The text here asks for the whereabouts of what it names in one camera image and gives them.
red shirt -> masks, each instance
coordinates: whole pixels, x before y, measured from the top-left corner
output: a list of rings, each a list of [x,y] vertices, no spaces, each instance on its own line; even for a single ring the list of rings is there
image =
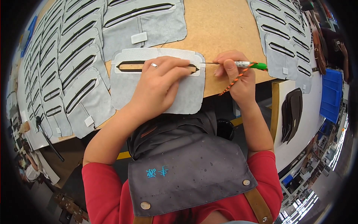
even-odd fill
[[[275,220],[283,199],[275,154],[262,151],[247,160],[250,171],[258,182],[257,189],[271,210]],[[132,224],[133,206],[128,180],[122,185],[112,166],[89,163],[82,169],[87,211],[92,224]],[[227,197],[192,208],[196,223],[201,223],[212,211],[219,210],[229,221],[258,222],[244,194]],[[155,216],[153,224],[170,224],[177,212]]]

metal snap button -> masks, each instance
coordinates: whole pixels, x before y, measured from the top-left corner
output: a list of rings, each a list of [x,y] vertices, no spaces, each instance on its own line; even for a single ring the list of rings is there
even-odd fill
[[[250,184],[250,181],[249,181],[249,180],[244,180],[242,183],[243,183],[245,186],[247,186],[247,185]]]
[[[140,207],[144,210],[148,210],[150,209],[150,204],[146,201],[143,201],[142,203],[140,203]]]

orange and black cord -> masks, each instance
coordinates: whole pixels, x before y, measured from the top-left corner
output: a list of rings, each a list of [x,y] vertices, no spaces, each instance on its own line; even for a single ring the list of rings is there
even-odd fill
[[[257,63],[257,62],[253,62],[252,64],[249,64],[249,65],[247,66],[247,68],[245,68],[244,70],[242,70],[242,72],[232,81],[232,83],[230,83],[230,85],[228,85],[228,87],[226,87],[226,89],[225,89],[222,93],[219,94],[219,96],[221,96],[221,95],[223,95],[225,92],[227,92],[227,91],[232,87],[232,85],[234,85],[235,82],[236,82],[237,80],[239,80],[240,76],[242,76],[242,75],[243,75],[251,66],[253,66],[254,64],[258,64],[258,63]]]

brown leather strap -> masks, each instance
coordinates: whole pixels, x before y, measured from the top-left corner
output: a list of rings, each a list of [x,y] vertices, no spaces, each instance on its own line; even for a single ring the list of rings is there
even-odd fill
[[[244,195],[255,213],[258,222],[260,224],[272,224],[271,211],[256,187],[251,191],[245,192]]]
[[[133,224],[152,224],[153,216],[138,217],[134,216]]]
[[[274,222],[269,207],[256,187],[251,191],[245,192],[244,195],[260,224],[272,224]],[[133,219],[133,224],[152,224],[152,222],[153,216],[134,216]]]

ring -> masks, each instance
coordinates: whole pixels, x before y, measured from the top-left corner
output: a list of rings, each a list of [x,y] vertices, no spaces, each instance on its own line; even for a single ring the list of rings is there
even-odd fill
[[[155,68],[158,68],[158,65],[156,65],[156,64],[154,64],[154,63],[152,63],[152,64],[150,64],[151,66],[154,66]]]

